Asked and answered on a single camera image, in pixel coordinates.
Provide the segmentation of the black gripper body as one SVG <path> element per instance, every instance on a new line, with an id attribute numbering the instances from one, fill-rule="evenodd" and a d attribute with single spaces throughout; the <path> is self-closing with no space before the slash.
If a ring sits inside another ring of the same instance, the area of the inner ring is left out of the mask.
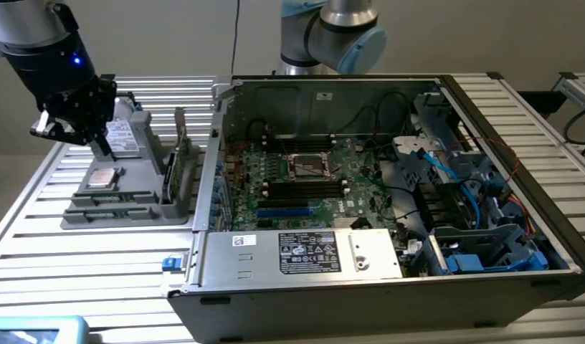
<path id="1" fill-rule="evenodd" d="M 43 47 L 21 48 L 0 44 L 23 86 L 33 94 L 38 112 L 66 121 L 89 136 L 106 130 L 113 118 L 117 84 L 95 74 L 79 34 Z"/>

